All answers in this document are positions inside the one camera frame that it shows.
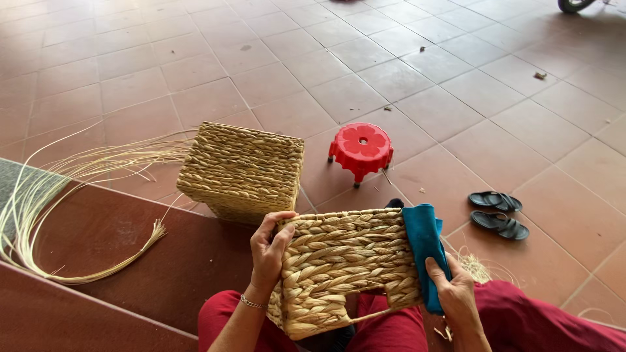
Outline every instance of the red plastic stool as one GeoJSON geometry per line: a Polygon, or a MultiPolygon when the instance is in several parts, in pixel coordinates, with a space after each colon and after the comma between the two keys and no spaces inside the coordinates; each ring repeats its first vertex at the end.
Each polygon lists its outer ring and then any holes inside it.
{"type": "Polygon", "coordinates": [[[354,188],[359,188],[363,177],[379,168],[387,169],[393,157],[391,140],[380,127],[371,123],[350,123],[339,130],[328,151],[332,157],[354,174],[354,188]]]}

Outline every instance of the silver bracelet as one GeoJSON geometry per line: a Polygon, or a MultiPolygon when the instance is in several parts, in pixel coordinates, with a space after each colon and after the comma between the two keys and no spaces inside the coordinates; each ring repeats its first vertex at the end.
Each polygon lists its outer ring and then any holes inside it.
{"type": "Polygon", "coordinates": [[[243,293],[241,294],[241,301],[249,307],[267,309],[267,304],[252,303],[245,298],[243,293]]]}

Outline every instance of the blue cloth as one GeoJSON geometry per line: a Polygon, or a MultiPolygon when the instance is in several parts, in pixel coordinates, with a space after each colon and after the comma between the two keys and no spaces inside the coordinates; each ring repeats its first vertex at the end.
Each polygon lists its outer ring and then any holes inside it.
{"type": "Polygon", "coordinates": [[[443,220],[434,216],[434,207],[430,204],[420,204],[413,208],[402,208],[406,234],[413,251],[415,266],[418,268],[419,282],[422,286],[422,297],[426,310],[431,314],[443,315],[437,287],[426,271],[426,258],[433,257],[439,267],[446,274],[448,281],[452,280],[446,252],[439,240],[443,220]]]}

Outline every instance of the red pants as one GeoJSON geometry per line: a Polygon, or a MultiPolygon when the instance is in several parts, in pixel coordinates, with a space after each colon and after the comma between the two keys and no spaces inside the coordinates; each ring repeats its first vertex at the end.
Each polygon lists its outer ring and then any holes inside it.
{"type": "MultiPolygon", "coordinates": [[[[476,305],[485,335],[494,352],[626,351],[626,334],[576,318],[536,299],[514,285],[490,281],[475,285],[476,305]]],[[[220,292],[211,297],[198,316],[200,352],[215,341],[240,294],[220,292]]],[[[359,316],[387,308],[384,296],[361,294],[359,316]]],[[[358,323],[346,351],[427,352],[419,308],[406,308],[358,323]]],[[[256,351],[297,352],[294,343],[269,319],[265,319],[256,351]]]]}

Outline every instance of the braided weave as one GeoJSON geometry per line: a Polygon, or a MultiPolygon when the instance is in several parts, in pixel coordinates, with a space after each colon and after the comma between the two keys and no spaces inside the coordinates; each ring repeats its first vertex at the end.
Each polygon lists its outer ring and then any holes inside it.
{"type": "Polygon", "coordinates": [[[267,316],[289,338],[302,339],[422,303],[400,208],[300,215],[282,258],[282,280],[267,316]],[[349,294],[383,288],[389,309],[357,319],[349,294]]]}
{"type": "Polygon", "coordinates": [[[303,158],[302,139],[205,122],[177,188],[219,218],[259,224],[269,212],[295,208],[303,158]]]}

